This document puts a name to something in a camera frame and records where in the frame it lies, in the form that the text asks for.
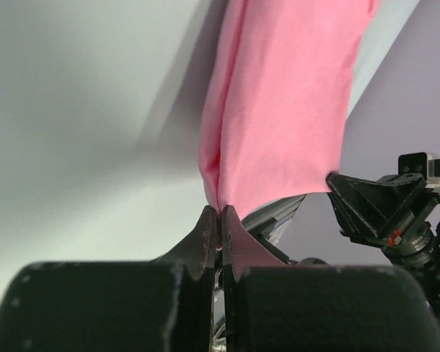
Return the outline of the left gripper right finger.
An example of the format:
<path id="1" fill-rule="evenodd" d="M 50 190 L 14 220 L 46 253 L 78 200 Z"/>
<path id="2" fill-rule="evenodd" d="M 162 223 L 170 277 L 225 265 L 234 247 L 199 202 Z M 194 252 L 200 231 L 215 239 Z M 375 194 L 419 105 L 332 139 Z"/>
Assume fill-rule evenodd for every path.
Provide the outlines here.
<path id="1" fill-rule="evenodd" d="M 440 351 L 421 287 L 389 266 L 288 265 L 221 214 L 229 351 Z"/>

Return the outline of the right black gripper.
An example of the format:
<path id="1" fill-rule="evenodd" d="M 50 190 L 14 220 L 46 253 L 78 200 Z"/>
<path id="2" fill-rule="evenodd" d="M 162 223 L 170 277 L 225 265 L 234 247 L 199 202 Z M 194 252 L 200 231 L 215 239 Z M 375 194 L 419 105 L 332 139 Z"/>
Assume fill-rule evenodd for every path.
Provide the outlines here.
<path id="1" fill-rule="evenodd" d="M 334 214 L 349 238 L 388 238 L 382 252 L 406 269 L 440 315 L 440 157 L 411 153 L 398 158 L 398 174 L 378 181 L 337 173 L 326 179 Z"/>

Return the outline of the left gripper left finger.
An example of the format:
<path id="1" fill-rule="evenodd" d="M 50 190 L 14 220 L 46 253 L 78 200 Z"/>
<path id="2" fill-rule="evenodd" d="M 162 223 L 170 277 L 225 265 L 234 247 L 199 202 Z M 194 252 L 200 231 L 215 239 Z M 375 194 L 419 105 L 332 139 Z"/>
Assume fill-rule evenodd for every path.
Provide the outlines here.
<path id="1" fill-rule="evenodd" d="M 209 351 L 217 214 L 150 261 L 37 262 L 0 304 L 0 351 Z"/>

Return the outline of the pink t shirt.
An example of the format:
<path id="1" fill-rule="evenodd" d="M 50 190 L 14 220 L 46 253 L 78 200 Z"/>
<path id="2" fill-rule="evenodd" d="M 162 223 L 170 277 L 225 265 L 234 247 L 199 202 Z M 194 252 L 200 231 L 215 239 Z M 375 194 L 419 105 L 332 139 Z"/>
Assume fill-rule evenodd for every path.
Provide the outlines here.
<path id="1" fill-rule="evenodd" d="M 240 217 L 328 191 L 340 167 L 353 72 L 378 1 L 230 1 L 202 113 L 210 206 Z"/>

